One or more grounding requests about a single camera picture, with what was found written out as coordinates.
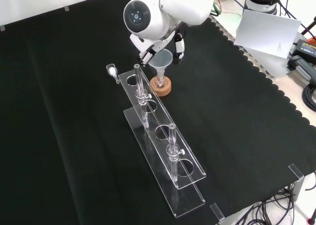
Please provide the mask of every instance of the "white card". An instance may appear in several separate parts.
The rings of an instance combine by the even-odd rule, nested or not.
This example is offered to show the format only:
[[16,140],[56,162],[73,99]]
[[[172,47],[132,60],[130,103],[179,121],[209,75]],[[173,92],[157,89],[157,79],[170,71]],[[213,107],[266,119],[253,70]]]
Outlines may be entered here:
[[301,21],[245,10],[235,45],[287,58]]

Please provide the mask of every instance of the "test tube rack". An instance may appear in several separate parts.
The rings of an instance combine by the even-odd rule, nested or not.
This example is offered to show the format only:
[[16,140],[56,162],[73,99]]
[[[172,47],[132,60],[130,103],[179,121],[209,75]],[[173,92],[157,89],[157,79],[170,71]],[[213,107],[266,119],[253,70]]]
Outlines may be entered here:
[[196,182],[206,173],[140,68],[118,76],[133,107],[124,115],[177,218],[205,204]]

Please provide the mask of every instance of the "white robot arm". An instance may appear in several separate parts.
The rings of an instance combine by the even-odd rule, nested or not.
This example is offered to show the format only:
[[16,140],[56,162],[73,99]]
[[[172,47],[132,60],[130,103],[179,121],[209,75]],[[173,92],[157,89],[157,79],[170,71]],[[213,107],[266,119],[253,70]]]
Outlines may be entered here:
[[181,23],[200,25],[209,16],[214,0],[131,0],[124,9],[124,22],[130,39],[140,51],[142,65],[175,41],[174,57],[181,60],[183,37],[176,29]]

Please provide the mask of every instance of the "black fabric surface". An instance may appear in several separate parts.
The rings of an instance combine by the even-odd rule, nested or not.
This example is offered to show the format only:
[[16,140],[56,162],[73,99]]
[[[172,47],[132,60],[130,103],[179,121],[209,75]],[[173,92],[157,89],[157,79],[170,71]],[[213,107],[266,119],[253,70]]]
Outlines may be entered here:
[[[15,194],[13,182],[6,182],[10,212],[24,215],[27,199],[34,202],[32,211],[39,209],[41,191],[57,187],[45,200],[59,204],[56,217],[40,214],[48,221],[76,224],[75,207],[83,225],[215,224],[210,204],[216,202],[227,217],[297,180],[288,165],[304,175],[316,169],[316,130],[289,99],[209,20],[184,26],[185,59],[166,69],[172,91],[162,101],[207,174],[197,183],[206,204],[175,219],[124,118],[128,97],[105,68],[115,63],[123,73],[137,63],[122,18],[128,1],[88,0],[68,12],[9,25],[0,34],[0,63],[6,67],[1,102],[15,97],[0,112],[8,132],[5,150],[11,150],[7,166],[28,186]],[[145,72],[153,76],[149,67]],[[23,121],[9,127],[16,116]],[[15,155],[20,151],[25,162]],[[32,175],[23,173],[25,164]],[[64,170],[73,201],[63,186]]]
[[77,225],[63,161],[23,35],[0,33],[0,223]]

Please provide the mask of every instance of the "wooden cork base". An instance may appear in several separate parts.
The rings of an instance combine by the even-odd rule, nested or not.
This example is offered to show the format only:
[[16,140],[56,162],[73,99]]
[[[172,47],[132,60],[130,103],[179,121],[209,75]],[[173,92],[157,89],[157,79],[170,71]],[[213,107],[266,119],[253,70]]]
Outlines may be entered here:
[[171,91],[171,80],[170,80],[168,77],[165,76],[165,79],[167,80],[166,86],[163,87],[163,88],[157,88],[157,87],[154,85],[154,79],[155,79],[155,78],[156,78],[156,76],[153,77],[153,78],[150,80],[150,85],[151,85],[151,87],[154,89],[154,91],[157,93],[157,95],[158,95],[159,97],[163,97],[163,96],[168,95],[168,94],[170,93],[170,91]]

